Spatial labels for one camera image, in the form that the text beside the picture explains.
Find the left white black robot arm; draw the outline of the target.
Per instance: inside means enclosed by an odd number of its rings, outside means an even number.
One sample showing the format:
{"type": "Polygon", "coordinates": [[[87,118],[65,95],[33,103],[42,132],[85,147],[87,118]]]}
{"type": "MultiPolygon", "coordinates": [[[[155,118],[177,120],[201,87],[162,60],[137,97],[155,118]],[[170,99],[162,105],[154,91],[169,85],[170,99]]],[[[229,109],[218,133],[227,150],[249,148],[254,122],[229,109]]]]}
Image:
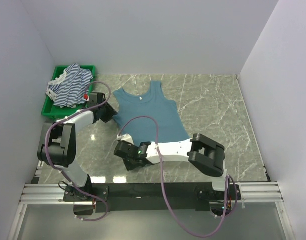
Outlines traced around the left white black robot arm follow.
{"type": "Polygon", "coordinates": [[[65,190],[81,201],[89,200],[95,193],[91,177],[75,161],[76,135],[84,127],[99,120],[107,123],[117,114],[104,93],[92,92],[86,106],[62,120],[45,122],[37,150],[38,159],[58,170],[69,182],[65,190]]]}

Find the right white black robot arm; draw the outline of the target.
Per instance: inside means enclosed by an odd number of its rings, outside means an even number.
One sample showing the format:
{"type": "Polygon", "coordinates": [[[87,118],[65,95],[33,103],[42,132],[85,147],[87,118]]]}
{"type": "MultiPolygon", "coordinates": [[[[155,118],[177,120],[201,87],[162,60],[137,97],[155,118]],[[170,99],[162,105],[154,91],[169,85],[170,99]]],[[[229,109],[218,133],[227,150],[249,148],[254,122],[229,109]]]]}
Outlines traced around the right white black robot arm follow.
{"type": "Polygon", "coordinates": [[[129,134],[119,136],[117,141],[114,155],[123,160],[128,171],[161,162],[190,163],[211,178],[215,198],[223,200],[230,194],[230,187],[226,184],[225,147],[200,133],[183,141],[142,142],[139,146],[134,145],[129,134]]]}

